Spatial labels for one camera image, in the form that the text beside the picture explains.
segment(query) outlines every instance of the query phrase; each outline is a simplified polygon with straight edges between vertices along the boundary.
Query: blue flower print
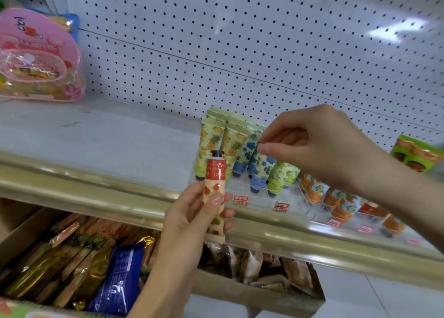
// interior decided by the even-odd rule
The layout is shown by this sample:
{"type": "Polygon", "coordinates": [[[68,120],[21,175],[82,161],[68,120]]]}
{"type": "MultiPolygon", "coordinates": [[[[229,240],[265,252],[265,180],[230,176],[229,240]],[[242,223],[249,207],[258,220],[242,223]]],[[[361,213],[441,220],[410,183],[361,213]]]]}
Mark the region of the blue flower print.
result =
{"type": "Polygon", "coordinates": [[[249,143],[247,143],[247,147],[248,147],[250,150],[254,150],[254,148],[256,147],[256,144],[255,144],[255,143],[252,143],[252,142],[249,142],[249,143]]]}

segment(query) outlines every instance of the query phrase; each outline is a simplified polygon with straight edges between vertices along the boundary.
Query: blue package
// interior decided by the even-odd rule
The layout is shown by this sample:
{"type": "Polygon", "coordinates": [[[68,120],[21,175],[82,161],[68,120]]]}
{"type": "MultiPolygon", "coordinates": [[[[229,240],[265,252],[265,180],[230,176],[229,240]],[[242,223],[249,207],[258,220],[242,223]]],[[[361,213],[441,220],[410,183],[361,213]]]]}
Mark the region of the blue package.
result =
{"type": "Polygon", "coordinates": [[[79,24],[80,24],[80,18],[79,18],[78,15],[72,14],[72,13],[53,15],[53,14],[48,14],[48,13],[39,11],[39,10],[34,9],[32,7],[26,6],[26,5],[22,4],[19,0],[3,0],[3,1],[4,1],[5,8],[7,8],[7,7],[15,7],[14,6],[14,2],[17,2],[18,4],[20,4],[21,7],[24,7],[24,8],[26,8],[26,9],[32,11],[32,12],[43,14],[43,15],[49,16],[50,18],[56,18],[56,17],[63,17],[63,18],[65,18],[66,21],[69,22],[69,27],[71,28],[71,31],[69,32],[69,34],[72,36],[72,38],[74,39],[76,44],[79,43],[79,24]]]}
{"type": "Polygon", "coordinates": [[[88,311],[126,316],[140,293],[139,275],[145,244],[113,247],[105,282],[88,311]]]}

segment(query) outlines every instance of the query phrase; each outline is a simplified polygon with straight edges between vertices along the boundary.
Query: pink candy bag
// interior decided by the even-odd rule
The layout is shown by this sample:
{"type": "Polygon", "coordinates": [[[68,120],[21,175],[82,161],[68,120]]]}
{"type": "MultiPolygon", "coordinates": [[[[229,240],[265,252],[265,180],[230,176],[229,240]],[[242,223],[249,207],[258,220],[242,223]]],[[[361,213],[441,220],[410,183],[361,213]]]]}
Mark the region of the pink candy bag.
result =
{"type": "Polygon", "coordinates": [[[74,102],[83,97],[80,51],[71,35],[22,8],[0,12],[0,96],[74,102]]]}

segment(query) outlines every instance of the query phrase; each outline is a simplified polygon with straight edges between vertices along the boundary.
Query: red and cream tube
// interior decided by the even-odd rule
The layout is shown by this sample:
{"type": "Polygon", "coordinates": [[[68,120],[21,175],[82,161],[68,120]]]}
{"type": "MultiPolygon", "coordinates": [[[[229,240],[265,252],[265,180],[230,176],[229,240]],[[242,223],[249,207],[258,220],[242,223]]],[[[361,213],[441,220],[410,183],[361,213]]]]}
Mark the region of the red and cream tube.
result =
{"type": "MultiPolygon", "coordinates": [[[[208,159],[207,173],[205,175],[205,186],[203,187],[203,203],[207,203],[208,199],[215,191],[225,194],[225,167],[226,162],[222,157],[223,151],[211,151],[212,157],[208,159]]],[[[224,210],[224,204],[219,207],[219,214],[224,210]]],[[[205,241],[224,243],[225,235],[223,233],[223,218],[218,215],[211,225],[208,227],[205,241]]]]}

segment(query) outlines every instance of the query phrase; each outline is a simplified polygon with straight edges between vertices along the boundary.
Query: shelf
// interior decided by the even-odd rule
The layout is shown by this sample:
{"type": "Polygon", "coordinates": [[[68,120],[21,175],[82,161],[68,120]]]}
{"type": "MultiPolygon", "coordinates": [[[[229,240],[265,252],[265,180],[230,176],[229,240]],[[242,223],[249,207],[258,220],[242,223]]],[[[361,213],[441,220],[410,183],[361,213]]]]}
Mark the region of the shelf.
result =
{"type": "MultiPolygon", "coordinates": [[[[3,100],[0,196],[161,229],[192,175],[199,130],[197,119],[103,97],[3,100]]],[[[433,250],[235,208],[228,244],[444,290],[444,257],[433,250]]]]}

